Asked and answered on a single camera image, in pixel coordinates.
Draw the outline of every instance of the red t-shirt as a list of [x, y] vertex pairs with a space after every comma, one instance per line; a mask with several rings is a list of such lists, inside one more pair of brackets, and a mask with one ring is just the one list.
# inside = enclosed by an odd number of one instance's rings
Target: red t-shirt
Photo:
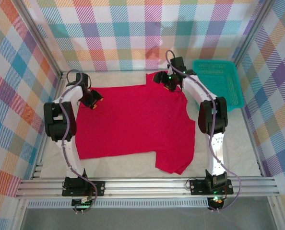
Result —
[[146, 85], [95, 88], [94, 110], [80, 105], [76, 146], [80, 159], [156, 152], [156, 168], [181, 174], [194, 154], [195, 122], [182, 92], [170, 92], [146, 75]]

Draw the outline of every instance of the plastic basket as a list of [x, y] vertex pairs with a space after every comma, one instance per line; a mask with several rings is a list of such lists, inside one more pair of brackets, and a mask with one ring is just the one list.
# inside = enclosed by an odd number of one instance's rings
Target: plastic basket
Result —
[[238, 72], [231, 61], [196, 60], [193, 70], [200, 81], [218, 97], [225, 97], [228, 112], [244, 106]]

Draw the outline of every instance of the white floor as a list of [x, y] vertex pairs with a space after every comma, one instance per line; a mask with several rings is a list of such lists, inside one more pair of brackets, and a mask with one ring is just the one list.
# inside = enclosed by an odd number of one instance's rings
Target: white floor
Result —
[[[91, 77], [93, 87], [116, 87], [145, 84], [146, 72], [87, 72], [87, 74]], [[73, 81], [75, 74], [71, 73], [69, 79]], [[198, 110], [195, 101], [187, 93], [185, 95], [188, 99], [189, 117], [197, 121]], [[196, 123], [194, 159], [181, 176], [205, 176], [207, 153], [205, 136], [200, 132]], [[256, 156], [240, 109], [228, 113], [228, 126], [224, 138], [224, 159], [225, 165], [239, 176], [260, 176]], [[65, 177], [66, 167], [62, 155], [50, 138], [45, 146], [42, 162], [40, 177]], [[176, 173], [169, 174], [155, 168], [155, 152], [82, 160], [82, 163], [89, 177], [179, 176]]]

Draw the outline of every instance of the plaid wall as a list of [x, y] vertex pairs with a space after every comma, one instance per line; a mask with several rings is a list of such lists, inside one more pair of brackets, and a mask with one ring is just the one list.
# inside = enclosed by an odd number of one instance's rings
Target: plaid wall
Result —
[[275, 2], [238, 73], [263, 167], [285, 205], [285, 0]]
[[166, 68], [230, 60], [264, 0], [24, 0], [60, 69]]
[[42, 134], [43, 103], [57, 77], [10, 0], [0, 0], [0, 230], [14, 214]]

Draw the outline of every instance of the aluminum rail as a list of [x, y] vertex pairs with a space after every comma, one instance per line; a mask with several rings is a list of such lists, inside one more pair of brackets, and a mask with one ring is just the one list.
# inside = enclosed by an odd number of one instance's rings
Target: aluminum rail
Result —
[[[229, 177], [235, 196], [239, 190], [237, 178]], [[95, 178], [92, 181], [105, 181], [105, 194], [101, 198], [186, 198], [212, 197], [212, 195], [191, 195], [185, 187], [186, 178]], [[61, 196], [64, 179], [23, 180], [17, 192], [17, 199], [71, 198]], [[278, 196], [279, 191], [272, 177], [241, 177], [240, 196]]]

